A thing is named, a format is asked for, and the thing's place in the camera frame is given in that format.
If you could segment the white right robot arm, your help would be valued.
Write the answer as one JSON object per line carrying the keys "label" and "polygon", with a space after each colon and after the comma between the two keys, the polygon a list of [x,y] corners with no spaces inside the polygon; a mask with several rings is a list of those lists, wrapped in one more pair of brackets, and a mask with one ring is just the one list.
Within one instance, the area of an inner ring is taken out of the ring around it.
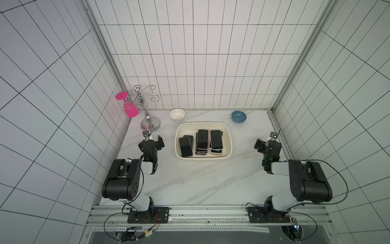
{"label": "white right robot arm", "polygon": [[285,176],[289,186],[264,202],[264,214],[286,214],[302,204],[321,204],[333,198],[331,186],[318,162],[289,159],[280,161],[282,145],[275,140],[258,139],[254,148],[263,154],[262,167],[271,175]]}

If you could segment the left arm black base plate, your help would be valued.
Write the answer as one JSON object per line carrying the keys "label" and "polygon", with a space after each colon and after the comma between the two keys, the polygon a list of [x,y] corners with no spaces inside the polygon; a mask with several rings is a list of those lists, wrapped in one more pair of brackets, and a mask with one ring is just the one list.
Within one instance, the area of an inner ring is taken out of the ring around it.
{"label": "left arm black base plate", "polygon": [[169,207],[153,207],[147,211],[131,210],[128,215],[128,224],[155,224],[168,223]]}

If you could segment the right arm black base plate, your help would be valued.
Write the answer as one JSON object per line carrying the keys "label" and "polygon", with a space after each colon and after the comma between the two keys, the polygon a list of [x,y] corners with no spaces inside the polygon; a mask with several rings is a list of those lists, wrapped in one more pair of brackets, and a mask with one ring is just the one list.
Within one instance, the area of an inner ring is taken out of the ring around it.
{"label": "right arm black base plate", "polygon": [[274,209],[265,210],[264,207],[249,206],[246,208],[250,223],[290,223],[287,212],[277,211]]}

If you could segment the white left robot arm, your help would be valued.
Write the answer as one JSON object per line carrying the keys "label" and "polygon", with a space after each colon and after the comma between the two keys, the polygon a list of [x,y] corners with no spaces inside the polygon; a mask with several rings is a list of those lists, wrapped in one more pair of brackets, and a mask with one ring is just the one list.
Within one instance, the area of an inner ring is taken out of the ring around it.
{"label": "white left robot arm", "polygon": [[157,152],[165,147],[161,136],[157,140],[148,136],[139,144],[139,158],[115,159],[102,186],[102,197],[111,201],[123,201],[132,211],[154,216],[151,197],[142,193],[145,176],[153,175],[158,168]]}

